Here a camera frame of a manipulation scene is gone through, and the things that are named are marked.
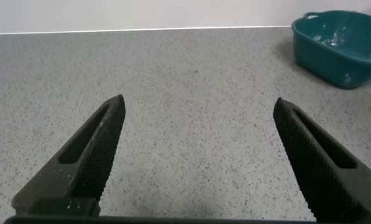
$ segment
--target white wall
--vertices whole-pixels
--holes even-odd
[[[371,14],[371,0],[0,0],[0,33],[288,26],[331,9]]]

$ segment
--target teal bowl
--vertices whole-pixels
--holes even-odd
[[[371,81],[371,16],[309,12],[292,25],[296,61],[341,88]]]

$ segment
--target speckled countertop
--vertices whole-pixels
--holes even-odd
[[[294,63],[289,28],[0,35],[0,223],[106,99],[126,119],[102,215],[314,220],[272,118],[297,104],[371,168],[371,84]]]

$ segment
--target bowl handle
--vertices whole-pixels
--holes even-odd
[[[317,17],[319,16],[320,14],[322,14],[323,12],[307,12],[306,14],[304,14],[303,18],[304,19],[312,19],[312,18],[308,18],[309,16],[314,16],[314,17]]]

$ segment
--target gray granite countertop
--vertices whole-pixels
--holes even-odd
[[[297,104],[371,168],[371,84],[297,66],[289,28],[0,35],[0,223],[106,99],[126,119],[102,215],[314,220],[272,118]]]

